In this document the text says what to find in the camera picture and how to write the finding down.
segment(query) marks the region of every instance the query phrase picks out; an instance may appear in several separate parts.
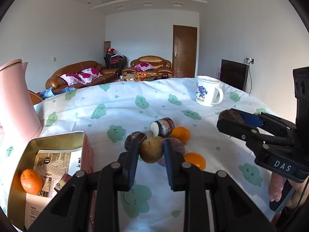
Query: black flat screen tv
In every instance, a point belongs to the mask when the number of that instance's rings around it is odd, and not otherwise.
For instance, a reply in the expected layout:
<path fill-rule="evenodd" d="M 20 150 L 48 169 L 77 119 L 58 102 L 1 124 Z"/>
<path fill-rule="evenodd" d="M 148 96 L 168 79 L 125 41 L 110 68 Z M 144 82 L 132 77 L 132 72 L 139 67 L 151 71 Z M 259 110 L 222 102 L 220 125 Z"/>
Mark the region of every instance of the black flat screen tv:
<path fill-rule="evenodd" d="M 220 80 L 237 89 L 246 90 L 249 66 L 222 59 Z"/>

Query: human hand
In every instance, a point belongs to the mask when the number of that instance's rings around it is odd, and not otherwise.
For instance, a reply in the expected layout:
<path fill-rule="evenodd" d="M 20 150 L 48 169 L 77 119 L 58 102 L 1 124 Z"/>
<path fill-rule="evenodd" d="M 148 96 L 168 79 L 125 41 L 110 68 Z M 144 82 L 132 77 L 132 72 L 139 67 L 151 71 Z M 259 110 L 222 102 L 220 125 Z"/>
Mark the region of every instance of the human hand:
<path fill-rule="evenodd" d="M 300 196 L 302 195 L 302 192 L 304 190 L 304 187 L 306 185 L 307 179 L 303 183 L 296 183 L 292 180 L 289 180 L 289 183 L 291 184 L 292 187 L 295 188 L 295 192 L 290 200 L 286 203 L 286 207 L 289 208 L 296 208 L 297 203 L 300 199 Z M 268 194 L 269 194 L 269 199 L 270 201 L 280 201 L 281 196 L 282 196 L 282 190 L 284 187 L 284 182 L 285 179 L 280 176 L 277 173 L 272 173 L 271 174 L 271 180 L 270 180 L 270 185 L 268 189 Z M 302 200 L 299 205 L 302 205 L 305 203 L 307 197 L 309 195 L 309 187 L 307 187 L 304 196 L 302 197 Z"/>

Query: pink pitcher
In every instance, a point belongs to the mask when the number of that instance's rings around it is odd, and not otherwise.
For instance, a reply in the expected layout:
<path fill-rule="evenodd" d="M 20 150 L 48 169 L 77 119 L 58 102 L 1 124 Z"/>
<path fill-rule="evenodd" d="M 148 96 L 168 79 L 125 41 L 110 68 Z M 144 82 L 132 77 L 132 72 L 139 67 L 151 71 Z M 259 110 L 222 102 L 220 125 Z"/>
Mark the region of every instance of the pink pitcher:
<path fill-rule="evenodd" d="M 0 66 L 0 134 L 5 131 L 12 145 L 27 143 L 42 131 L 27 89 L 27 64 L 16 59 Z"/>

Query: white mug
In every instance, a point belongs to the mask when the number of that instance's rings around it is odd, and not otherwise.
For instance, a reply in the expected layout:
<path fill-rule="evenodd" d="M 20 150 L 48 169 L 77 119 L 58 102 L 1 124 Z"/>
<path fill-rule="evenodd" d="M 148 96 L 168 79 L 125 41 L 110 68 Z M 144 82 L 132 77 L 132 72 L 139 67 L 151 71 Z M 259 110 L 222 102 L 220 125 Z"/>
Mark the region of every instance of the white mug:
<path fill-rule="evenodd" d="M 203 106 L 220 104 L 223 100 L 223 91 L 220 88 L 221 81 L 208 76 L 196 78 L 196 102 Z"/>

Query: tangerine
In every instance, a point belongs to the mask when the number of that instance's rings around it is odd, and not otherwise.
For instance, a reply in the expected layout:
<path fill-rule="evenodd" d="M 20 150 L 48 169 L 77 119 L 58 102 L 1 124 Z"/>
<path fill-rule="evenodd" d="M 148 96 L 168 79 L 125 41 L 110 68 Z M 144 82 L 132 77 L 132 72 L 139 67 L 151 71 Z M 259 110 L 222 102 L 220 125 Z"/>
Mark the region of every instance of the tangerine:
<path fill-rule="evenodd" d="M 183 126 L 179 126 L 179 127 L 175 127 L 172 130 L 171 136 L 172 136 L 172 138 L 177 138 L 181 142 L 186 143 L 189 140 L 189 138 L 191 137 L 191 132 L 190 132 L 189 129 L 187 129 Z"/>
<path fill-rule="evenodd" d="M 200 170 L 204 170 L 206 168 L 206 160 L 199 153 L 187 153 L 184 156 L 184 160 L 197 166 Z"/>
<path fill-rule="evenodd" d="M 23 189 L 29 194 L 37 195 L 42 190 L 42 179 L 33 169 L 25 169 L 20 176 Z"/>

